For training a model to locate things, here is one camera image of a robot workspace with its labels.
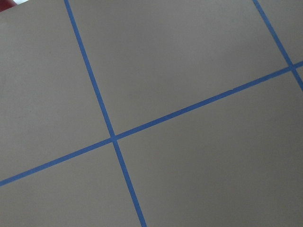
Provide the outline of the brown paper table cover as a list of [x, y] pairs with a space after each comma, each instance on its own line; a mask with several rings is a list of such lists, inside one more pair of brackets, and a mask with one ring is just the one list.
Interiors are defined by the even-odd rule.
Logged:
[[[110, 138], [64, 0], [0, 13], [0, 181]], [[303, 61], [300, 0], [69, 0], [116, 135]], [[303, 67], [117, 140], [147, 227], [303, 224]], [[112, 143], [0, 186], [3, 227], [141, 227]]]

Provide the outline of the crossing blue tape line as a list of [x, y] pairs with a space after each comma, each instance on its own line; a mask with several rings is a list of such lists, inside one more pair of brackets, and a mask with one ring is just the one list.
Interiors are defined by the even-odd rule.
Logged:
[[75, 33], [75, 37], [76, 37], [76, 40], [77, 40], [77, 43], [78, 43], [78, 46], [79, 46], [79, 49], [80, 49], [80, 52], [81, 52], [84, 64], [86, 66], [89, 79], [90, 79], [90, 81], [92, 83], [93, 90], [95, 92], [95, 95], [96, 95], [96, 98], [97, 98], [100, 110], [102, 112], [102, 115], [103, 115], [103, 118], [104, 118], [107, 130], [108, 130], [108, 134], [110, 136], [111, 143], [112, 143], [112, 145], [114, 147], [114, 150], [115, 150], [115, 153], [116, 153], [119, 165], [121, 167], [121, 170], [122, 170], [122, 173], [123, 173], [123, 176], [124, 176], [125, 183], [127, 185], [129, 194], [131, 196], [131, 199], [132, 199], [132, 202], [133, 202], [133, 205], [134, 205], [137, 217], [139, 219], [140, 225], [142, 227], [146, 227], [147, 226], [146, 220], [144, 218], [144, 215], [143, 215], [140, 203], [138, 201], [135, 189], [134, 189], [133, 184], [132, 184], [131, 177], [129, 175], [129, 172], [128, 172], [128, 169], [127, 169], [127, 166], [126, 166], [126, 163], [125, 163], [125, 160], [124, 160], [124, 157], [122, 155], [120, 146], [119, 146], [118, 141], [116, 139], [116, 134], [114, 132], [111, 120], [109, 118], [109, 115], [108, 115], [108, 112], [107, 112], [107, 109], [106, 109], [106, 106], [105, 106], [105, 103], [103, 101], [100, 89], [98, 87], [98, 83], [96, 81], [93, 69], [91, 67], [91, 64], [90, 64], [90, 61], [89, 61], [89, 58], [88, 58], [88, 55], [86, 53], [86, 49], [85, 49], [84, 43], [82, 41], [82, 38], [81, 38], [81, 35], [80, 35], [80, 32], [79, 32], [79, 29], [78, 29], [78, 26], [77, 26], [77, 23], [76, 23], [76, 20], [75, 20], [75, 17], [74, 17], [71, 5], [70, 5], [70, 3], [69, 3], [68, 0], [65, 0], [64, 4], [65, 4], [66, 10], [67, 10], [67, 13], [68, 13], [68, 16], [69, 16], [69, 19], [70, 19], [73, 31]]

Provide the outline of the long blue tape line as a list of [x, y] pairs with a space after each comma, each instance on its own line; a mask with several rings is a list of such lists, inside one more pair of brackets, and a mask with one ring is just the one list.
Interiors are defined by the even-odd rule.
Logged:
[[[225, 98], [225, 97], [228, 97], [228, 96], [231, 96], [231, 95], [236, 94], [236, 93], [238, 93], [238, 92], [241, 92], [241, 91], [243, 91], [243, 90], [246, 90], [246, 89], [248, 89], [248, 88], [250, 88], [250, 87], [254, 87], [254, 86], [256, 86], [256, 85], [258, 85], [258, 84], [261, 84], [261, 83], [263, 83], [263, 82], [265, 82], [265, 81], [268, 81], [268, 80], [270, 80], [270, 79], [273, 79], [273, 78], [276, 78], [276, 77], [278, 77], [278, 76], [281, 76], [281, 75], [283, 75], [283, 74], [285, 74], [285, 73], [290, 72], [292, 69], [297, 69], [297, 68], [300, 68], [300, 67], [302, 67], [302, 66], [303, 66], [303, 62], [300, 61], [300, 62], [294, 64], [292, 67], [285, 67], [285, 68], [283, 68], [283, 69], [280, 69], [280, 70], [275, 71], [275, 72], [273, 72], [273, 73], [270, 73], [270, 74], [268, 74], [268, 75], [265, 75], [265, 76], [263, 76], [263, 77], [260, 77], [260, 78], [258, 78], [258, 79], [256, 79], [256, 80], [253, 80], [253, 81], [251, 81], [251, 82], [248, 82], [248, 83], [246, 83], [246, 84], [243, 84], [243, 85], [241, 85], [241, 86], [238, 86], [238, 87], [236, 87], [236, 88], [233, 88], [233, 89], [231, 89], [231, 90], [225, 91], [225, 92], [223, 92], [223, 93], [221, 93], [221, 94], [215, 95], [215, 96], [213, 96], [213, 97], [210, 97], [210, 98], [208, 98], [208, 99], [206, 99], [206, 100], [203, 100], [203, 101], [201, 101], [201, 102], [198, 102], [198, 103], [196, 103], [196, 104], [193, 104], [193, 105], [190, 105], [190, 106], [188, 106], [188, 107], [185, 107], [185, 108], [183, 108], [183, 109], [181, 109], [181, 110], [172, 112], [172, 113], [170, 113], [170, 114], [168, 114], [168, 115], [165, 115], [165, 116], [160, 117], [160, 118], [158, 118], [158, 119], [155, 119], [155, 120], [153, 120], [153, 121], [147, 122], [147, 123], [145, 123], [145, 124], [143, 124], [143, 125], [137, 126], [137, 127], [132, 128], [132, 129], [130, 129], [130, 130], [127, 130], [127, 131], [125, 131], [125, 132], [122, 132], [122, 133], [116, 135], [116, 136], [115, 136], [115, 139], [119, 140], [119, 139], [128, 137], [128, 136], [130, 136], [130, 135], [132, 135], [132, 134], [135, 134], [135, 133], [137, 133], [137, 132], [143, 131], [143, 130], [145, 130], [145, 129], [147, 129], [147, 128], [150, 128], [150, 127], [155, 126], [155, 125], [157, 125], [157, 124], [160, 124], [160, 123], [162, 123], [162, 122], [168, 121], [168, 120], [173, 119], [173, 118], [175, 118], [175, 117], [177, 117], [177, 116], [180, 116], [180, 115], [183, 115], [183, 114], [185, 114], [185, 113], [187, 113], [187, 112], [190, 112], [190, 111], [193, 111], [193, 110], [195, 110], [195, 109], [198, 109], [198, 108], [200, 108], [200, 107], [202, 107], [202, 106], [208, 105], [208, 104], [210, 104], [210, 103], [213, 103], [213, 102], [218, 101], [218, 100], [220, 100], [220, 99], [223, 99], [223, 98]], [[17, 181], [17, 180], [22, 179], [22, 178], [24, 178], [24, 177], [27, 177], [27, 176], [29, 176], [29, 175], [32, 175], [32, 174], [35, 174], [35, 173], [40, 172], [40, 171], [42, 171], [42, 170], [45, 170], [45, 169], [47, 169], [47, 168], [50, 168], [50, 167], [52, 167], [52, 166], [54, 166], [54, 165], [57, 165], [57, 164], [59, 164], [59, 163], [65, 162], [65, 161], [67, 161], [67, 160], [70, 160], [70, 159], [72, 159], [72, 158], [74, 158], [74, 157], [80, 156], [80, 155], [82, 155], [82, 154], [84, 154], [84, 153], [90, 152], [90, 151], [92, 151], [92, 150], [94, 150], [94, 149], [100, 148], [100, 147], [102, 147], [102, 146], [104, 146], [104, 145], [107, 145], [107, 144], [109, 144], [109, 143], [111, 143], [111, 142], [112, 142], [112, 140], [111, 140], [110, 138], [108, 138], [108, 139], [102, 140], [102, 141], [100, 141], [100, 142], [97, 142], [97, 143], [95, 143], [95, 144], [89, 145], [89, 146], [87, 146], [87, 147], [84, 147], [84, 148], [79, 149], [79, 150], [77, 150], [77, 151], [74, 151], [74, 152], [72, 152], [72, 153], [69, 153], [69, 154], [67, 154], [67, 155], [65, 155], [65, 156], [62, 156], [62, 157], [59, 157], [59, 158], [54, 159], [54, 160], [52, 160], [52, 161], [49, 161], [49, 162], [47, 162], [47, 163], [44, 163], [44, 164], [42, 164], [42, 165], [40, 165], [40, 166], [34, 167], [34, 168], [32, 168], [32, 169], [26, 170], [26, 171], [24, 171], [24, 172], [22, 172], [22, 173], [19, 173], [19, 174], [17, 174], [17, 175], [14, 175], [14, 176], [12, 176], [12, 177], [9, 177], [9, 178], [7, 178], [7, 179], [4, 179], [4, 180], [2, 180], [2, 181], [0, 182], [0, 185], [1, 185], [1, 186], [7, 185], [7, 184], [9, 184], [9, 183], [12, 183], [12, 182], [14, 182], [14, 181]]]

